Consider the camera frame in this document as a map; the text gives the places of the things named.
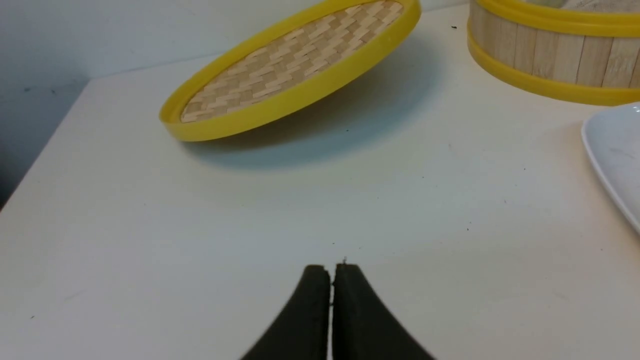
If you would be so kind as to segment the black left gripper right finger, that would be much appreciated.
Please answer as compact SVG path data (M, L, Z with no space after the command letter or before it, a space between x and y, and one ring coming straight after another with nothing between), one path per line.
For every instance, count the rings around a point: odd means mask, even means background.
M336 265L333 281L334 360L432 360L387 309L361 268Z

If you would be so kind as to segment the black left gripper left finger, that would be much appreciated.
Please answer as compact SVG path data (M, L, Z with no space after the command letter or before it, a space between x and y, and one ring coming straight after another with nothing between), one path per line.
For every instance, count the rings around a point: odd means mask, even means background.
M308 265L278 316L244 360L326 360L329 342L330 274Z

